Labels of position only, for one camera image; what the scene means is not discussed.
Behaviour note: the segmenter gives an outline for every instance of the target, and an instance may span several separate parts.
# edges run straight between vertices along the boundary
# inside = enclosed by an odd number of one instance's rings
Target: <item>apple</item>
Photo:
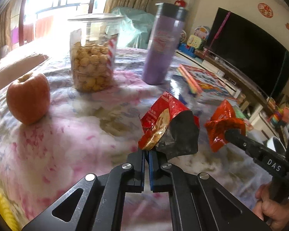
[[[6,103],[12,115],[30,125],[41,119],[50,106],[50,87],[44,74],[24,74],[10,84]]]

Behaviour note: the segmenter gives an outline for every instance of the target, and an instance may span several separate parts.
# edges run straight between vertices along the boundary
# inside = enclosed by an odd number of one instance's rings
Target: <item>transparent lid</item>
[[[89,22],[120,22],[124,16],[122,15],[113,15],[109,13],[104,14],[85,14],[80,16],[75,16],[68,19],[68,21],[89,21]]]

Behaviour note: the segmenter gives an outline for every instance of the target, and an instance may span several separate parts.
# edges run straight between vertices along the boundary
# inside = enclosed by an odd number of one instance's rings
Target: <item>purple tumbler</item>
[[[142,80],[150,85],[163,83],[187,17],[187,10],[182,7],[171,3],[156,5],[158,8],[142,73]]]

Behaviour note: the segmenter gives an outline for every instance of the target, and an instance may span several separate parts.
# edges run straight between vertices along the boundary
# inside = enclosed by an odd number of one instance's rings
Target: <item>metal screw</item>
[[[203,180],[207,180],[210,178],[209,174],[207,174],[206,172],[200,173],[199,177]]]
[[[122,164],[122,168],[123,168],[123,169],[128,170],[128,169],[130,169],[131,167],[132,167],[132,165],[131,165],[130,163],[123,163],[123,164]]]
[[[87,175],[85,176],[85,179],[86,179],[87,181],[93,181],[93,180],[95,179],[95,175],[94,175],[94,174],[87,174]]]
[[[163,167],[164,169],[170,169],[170,168],[172,167],[172,164],[169,163],[169,162],[166,162],[166,163],[164,163],[164,164],[162,165],[162,167]]]

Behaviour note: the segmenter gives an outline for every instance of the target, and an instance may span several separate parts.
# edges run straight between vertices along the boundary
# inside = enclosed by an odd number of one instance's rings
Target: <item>television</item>
[[[209,48],[228,11],[218,8],[205,48]],[[231,13],[210,52],[244,73],[266,96],[276,99],[289,79],[289,51],[273,36]]]

